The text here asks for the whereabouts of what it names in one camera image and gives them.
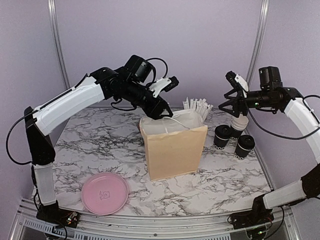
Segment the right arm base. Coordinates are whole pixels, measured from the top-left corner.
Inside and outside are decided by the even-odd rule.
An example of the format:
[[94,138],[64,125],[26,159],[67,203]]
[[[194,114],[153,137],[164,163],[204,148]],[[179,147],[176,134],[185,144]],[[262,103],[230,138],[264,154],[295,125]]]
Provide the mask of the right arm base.
[[265,207],[263,197],[264,194],[254,198],[251,210],[232,213],[227,218],[234,230],[271,223],[275,219],[272,210]]

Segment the black coffee cup lid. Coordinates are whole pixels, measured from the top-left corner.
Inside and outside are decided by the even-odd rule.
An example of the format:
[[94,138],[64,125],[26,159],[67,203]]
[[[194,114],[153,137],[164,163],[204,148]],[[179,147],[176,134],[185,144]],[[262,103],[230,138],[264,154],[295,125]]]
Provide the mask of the black coffee cup lid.
[[217,126],[214,132],[215,132],[215,136],[223,140],[230,139],[232,136],[231,128],[225,124]]

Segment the black paper coffee cup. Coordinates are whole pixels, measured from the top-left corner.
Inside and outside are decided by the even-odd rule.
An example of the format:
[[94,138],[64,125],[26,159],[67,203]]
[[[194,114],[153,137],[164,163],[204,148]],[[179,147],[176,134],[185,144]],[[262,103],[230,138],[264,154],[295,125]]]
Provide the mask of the black paper coffee cup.
[[229,142],[230,137],[225,136],[219,136],[215,134],[214,140],[213,140],[213,147],[217,150],[223,150],[227,143]]
[[233,155],[238,160],[244,160],[251,151],[251,149],[242,149],[240,147],[237,147]]

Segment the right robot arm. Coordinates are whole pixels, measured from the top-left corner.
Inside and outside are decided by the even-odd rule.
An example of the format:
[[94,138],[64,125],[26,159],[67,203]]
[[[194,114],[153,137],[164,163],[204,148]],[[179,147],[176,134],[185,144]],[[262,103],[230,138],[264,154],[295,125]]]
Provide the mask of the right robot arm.
[[[224,94],[226,102],[218,108],[234,117],[250,114],[250,109],[276,114],[284,113],[299,129],[302,136],[294,140],[305,139],[310,146],[316,162],[320,161],[320,120],[306,103],[306,97],[294,87],[284,87],[279,68],[262,67],[259,70],[260,90],[250,91],[248,83],[233,71],[225,78],[232,90]],[[255,207],[248,212],[247,219],[258,224],[267,216],[267,210],[295,205],[305,199],[320,196],[320,166],[316,165],[299,180],[280,189],[271,191],[262,197],[256,197]]]

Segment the brown paper bag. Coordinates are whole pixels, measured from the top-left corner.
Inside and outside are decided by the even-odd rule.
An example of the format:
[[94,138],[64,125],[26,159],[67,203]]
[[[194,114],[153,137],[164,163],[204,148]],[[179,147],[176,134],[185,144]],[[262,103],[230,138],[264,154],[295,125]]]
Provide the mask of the brown paper bag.
[[139,121],[147,169],[151,181],[168,179],[198,170],[208,126],[192,109],[177,110],[172,117]]

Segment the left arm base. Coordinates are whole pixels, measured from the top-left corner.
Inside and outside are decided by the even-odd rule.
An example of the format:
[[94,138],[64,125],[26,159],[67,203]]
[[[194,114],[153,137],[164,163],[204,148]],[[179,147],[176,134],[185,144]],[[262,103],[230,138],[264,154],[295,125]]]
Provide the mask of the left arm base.
[[77,211],[60,208],[56,200],[55,203],[49,205],[40,203],[36,218],[53,224],[61,224],[64,227],[76,228],[79,216]]

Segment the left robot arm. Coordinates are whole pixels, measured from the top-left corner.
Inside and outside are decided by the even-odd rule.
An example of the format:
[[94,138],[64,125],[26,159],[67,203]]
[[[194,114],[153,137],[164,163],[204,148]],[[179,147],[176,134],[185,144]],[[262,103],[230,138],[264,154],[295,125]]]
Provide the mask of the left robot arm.
[[24,114],[8,130],[9,136],[14,127],[24,121],[25,132],[31,160],[33,183],[39,198],[38,211],[53,223],[63,219],[63,211],[59,208],[53,182],[53,162],[56,157],[50,133],[67,119],[102,101],[111,98],[111,106],[126,100],[131,110],[141,108],[147,117],[159,120],[172,117],[169,104],[160,96],[160,92],[168,92],[179,83],[176,77],[163,76],[143,85],[150,73],[157,73],[149,59],[132,55],[129,60],[117,69],[99,68],[84,77],[75,86],[64,91],[48,102],[28,107]]

